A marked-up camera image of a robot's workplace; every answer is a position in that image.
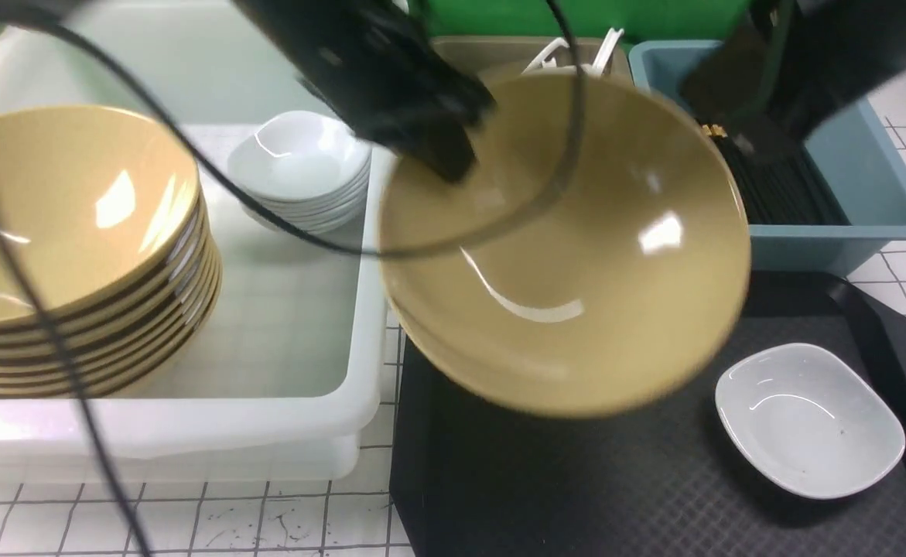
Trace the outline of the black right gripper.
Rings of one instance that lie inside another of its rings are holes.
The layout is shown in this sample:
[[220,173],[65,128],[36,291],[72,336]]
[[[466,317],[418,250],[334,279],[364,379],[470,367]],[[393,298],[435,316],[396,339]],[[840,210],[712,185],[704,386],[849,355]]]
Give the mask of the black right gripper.
[[703,123],[771,161],[906,73],[906,1],[754,1],[680,82]]

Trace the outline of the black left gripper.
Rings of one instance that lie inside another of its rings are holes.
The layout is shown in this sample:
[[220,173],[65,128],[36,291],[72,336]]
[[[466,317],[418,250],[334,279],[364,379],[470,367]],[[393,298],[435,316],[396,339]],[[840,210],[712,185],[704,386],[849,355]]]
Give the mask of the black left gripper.
[[473,168],[467,131],[491,92],[431,46],[390,1],[238,1],[237,8],[358,138],[424,163],[447,183]]

